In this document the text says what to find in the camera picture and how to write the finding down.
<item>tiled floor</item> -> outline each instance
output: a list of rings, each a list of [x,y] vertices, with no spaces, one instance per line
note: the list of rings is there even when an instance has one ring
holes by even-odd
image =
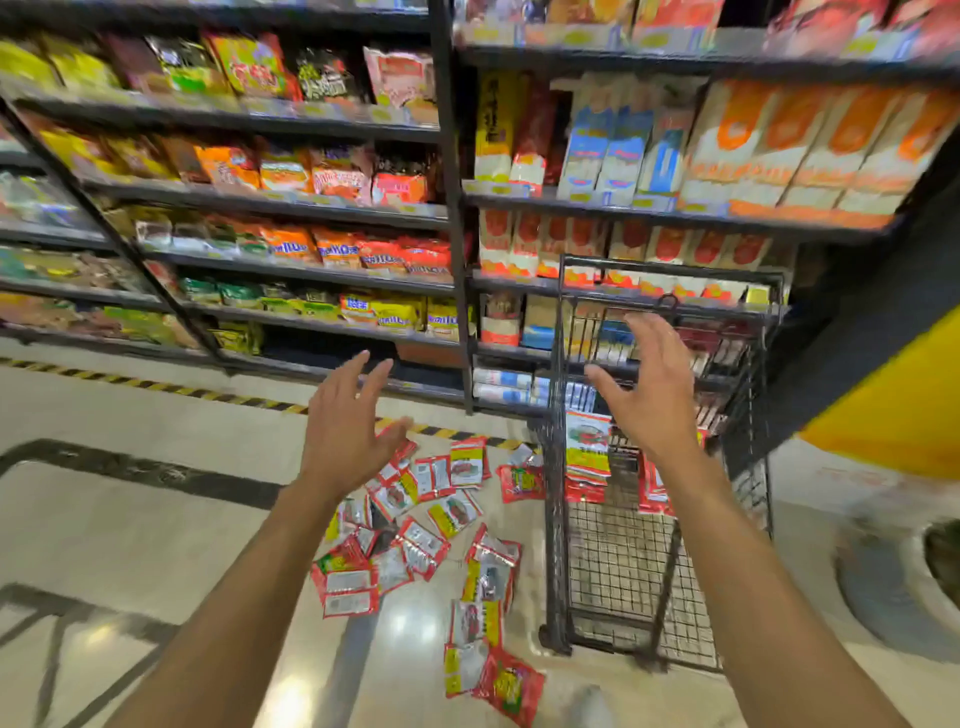
[[[306,403],[311,393],[310,387],[300,384],[249,376],[230,379],[213,370],[36,345],[21,348],[14,342],[0,342],[0,355],[274,400]],[[7,368],[0,368],[0,398],[5,414],[0,421],[0,452],[36,438],[55,438],[275,483],[287,482],[299,464],[303,416]],[[518,421],[466,419],[454,409],[407,400],[384,400],[378,411],[499,437],[527,435]],[[419,435],[414,439],[423,454],[449,448],[445,440]],[[505,462],[507,453],[491,449],[489,456],[495,468]],[[504,506],[490,483],[479,495],[484,520],[494,534],[521,541],[526,548],[515,605],[506,619],[505,642],[510,651],[547,674],[538,726],[565,726],[572,696],[589,684],[603,687],[620,726],[742,724],[722,677],[682,668],[652,675],[626,657],[584,649],[577,649],[572,658],[544,654],[536,637],[545,601],[542,508],[536,502]],[[422,516],[422,508],[413,515]],[[806,570],[801,581],[805,588],[813,585],[810,588],[819,590],[814,601],[822,606],[823,594],[831,588],[829,554],[821,532],[816,532],[816,544],[804,537],[804,524],[814,518],[805,510],[793,508],[791,513],[787,507],[780,522],[788,521],[786,540],[793,549],[788,561]],[[180,624],[264,515],[220,500],[23,463],[0,477],[0,587],[16,582]],[[418,581],[389,595],[376,619],[323,619],[313,585],[306,581],[257,725],[512,725],[480,701],[444,699],[442,654],[449,605],[462,588],[463,556],[471,536],[472,530],[455,540],[453,552],[430,583]],[[0,609],[0,635],[24,614],[9,606]],[[679,624],[692,620],[699,626],[702,621],[698,610],[672,617]],[[0,723],[5,728],[35,724],[44,661],[56,624],[53,617],[40,619],[0,647]],[[688,634],[678,630],[674,638],[687,639]],[[77,723],[75,716],[148,655],[153,645],[96,620],[68,623],[62,640],[60,671],[45,724],[102,725],[125,693],[89,722]],[[955,685],[960,676],[955,667],[893,653],[862,629],[851,645],[916,726],[950,725],[950,718],[960,712],[960,697],[950,688],[951,680]]]

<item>right hand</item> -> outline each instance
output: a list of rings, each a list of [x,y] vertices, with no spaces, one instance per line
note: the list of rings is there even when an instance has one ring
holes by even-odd
[[[584,372],[627,436],[658,467],[699,450],[690,353],[680,335],[654,313],[627,314],[640,368],[636,389],[622,389],[595,364]]]

